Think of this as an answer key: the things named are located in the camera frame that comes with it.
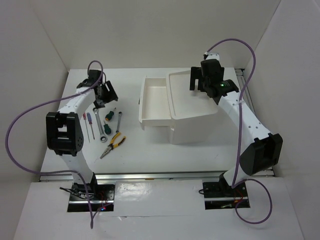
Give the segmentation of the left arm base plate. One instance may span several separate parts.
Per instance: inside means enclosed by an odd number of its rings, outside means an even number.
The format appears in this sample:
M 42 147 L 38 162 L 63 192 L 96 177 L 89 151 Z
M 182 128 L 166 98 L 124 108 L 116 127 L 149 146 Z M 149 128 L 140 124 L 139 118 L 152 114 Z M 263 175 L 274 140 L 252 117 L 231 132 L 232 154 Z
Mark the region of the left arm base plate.
M 98 209 L 100 209 L 101 212 L 114 211 L 115 187 L 116 185 L 114 183 L 98 184 L 95 193 L 89 191 L 89 199 L 93 213 Z M 75 186 L 72 186 L 72 188 L 64 188 L 63 190 L 69 193 L 68 213 L 89 212 L 87 195 L 84 189 L 79 190 Z

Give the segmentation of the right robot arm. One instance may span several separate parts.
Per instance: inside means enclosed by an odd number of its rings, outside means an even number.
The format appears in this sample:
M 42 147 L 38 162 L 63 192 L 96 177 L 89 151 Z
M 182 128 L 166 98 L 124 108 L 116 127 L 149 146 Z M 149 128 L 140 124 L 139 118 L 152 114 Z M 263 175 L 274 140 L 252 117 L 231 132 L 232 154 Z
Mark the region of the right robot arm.
M 263 126 L 242 99 L 234 81 L 224 79 L 224 73 L 217 59 L 205 59 L 200 66 L 191 67 L 189 89 L 206 93 L 238 127 L 236 164 L 219 176 L 214 188 L 230 197 L 241 181 L 278 164 L 283 138 Z

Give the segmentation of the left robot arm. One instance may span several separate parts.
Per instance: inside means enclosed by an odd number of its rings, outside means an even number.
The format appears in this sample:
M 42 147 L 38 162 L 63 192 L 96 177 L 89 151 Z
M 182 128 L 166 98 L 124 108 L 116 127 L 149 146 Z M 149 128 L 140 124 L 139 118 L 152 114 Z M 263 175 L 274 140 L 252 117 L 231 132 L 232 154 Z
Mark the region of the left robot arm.
M 107 103 L 117 101 L 118 96 L 108 80 L 103 81 L 101 70 L 89 70 L 88 77 L 76 87 L 76 95 L 57 112 L 46 115 L 47 147 L 60 156 L 72 171 L 73 186 L 76 193 L 92 200 L 99 193 L 95 173 L 89 168 L 82 152 L 85 138 L 80 120 L 89 108 L 104 108 Z

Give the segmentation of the purple precision screwdriver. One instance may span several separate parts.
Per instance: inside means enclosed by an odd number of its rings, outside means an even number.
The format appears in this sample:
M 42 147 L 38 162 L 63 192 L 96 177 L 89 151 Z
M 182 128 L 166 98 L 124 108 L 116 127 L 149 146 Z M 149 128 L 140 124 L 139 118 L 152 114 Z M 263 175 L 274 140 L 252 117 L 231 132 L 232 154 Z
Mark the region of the purple precision screwdriver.
M 91 116 L 91 114 L 89 112 L 87 112 L 86 113 L 86 117 L 87 117 L 88 123 L 89 123 L 90 128 L 91 128 L 92 137 L 93 137 L 93 139 L 95 139 L 94 130 L 93 130 L 92 116 Z

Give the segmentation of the green stubby phillips screwdriver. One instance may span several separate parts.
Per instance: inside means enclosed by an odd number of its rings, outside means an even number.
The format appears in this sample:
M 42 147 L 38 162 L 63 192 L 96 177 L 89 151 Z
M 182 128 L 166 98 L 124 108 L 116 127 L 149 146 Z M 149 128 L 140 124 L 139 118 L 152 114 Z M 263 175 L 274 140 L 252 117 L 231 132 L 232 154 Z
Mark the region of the green stubby phillips screwdriver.
M 114 115 L 115 115 L 115 111 L 116 111 L 116 107 L 114 109 L 112 109 L 111 111 L 109 111 L 109 113 L 107 113 L 104 117 L 104 119 L 109 122 L 113 119 Z

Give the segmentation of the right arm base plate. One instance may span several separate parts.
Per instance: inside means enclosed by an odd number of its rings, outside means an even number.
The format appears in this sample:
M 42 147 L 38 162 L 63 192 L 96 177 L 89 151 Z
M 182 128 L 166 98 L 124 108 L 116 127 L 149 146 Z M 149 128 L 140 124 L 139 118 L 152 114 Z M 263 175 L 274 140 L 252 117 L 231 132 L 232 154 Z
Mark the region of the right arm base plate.
M 206 210 L 250 208 L 247 187 L 241 183 L 236 188 L 223 191 L 218 182 L 203 182 L 202 189 L 198 191 L 204 196 L 204 206 Z

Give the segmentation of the red precision screwdriver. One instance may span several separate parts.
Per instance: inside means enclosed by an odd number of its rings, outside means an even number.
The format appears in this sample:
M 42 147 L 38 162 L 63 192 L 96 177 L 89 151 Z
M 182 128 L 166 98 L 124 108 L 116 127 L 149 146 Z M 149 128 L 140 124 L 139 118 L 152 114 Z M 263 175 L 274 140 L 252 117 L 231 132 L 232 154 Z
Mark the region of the red precision screwdriver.
M 88 139 L 88 142 L 90 143 L 90 136 L 89 136 L 89 131 L 88 131 L 86 113 L 84 112 L 82 116 L 83 116 L 83 120 L 84 120 L 84 122 L 85 122 L 85 128 L 86 128 L 86 132 L 87 132 L 87 139 Z

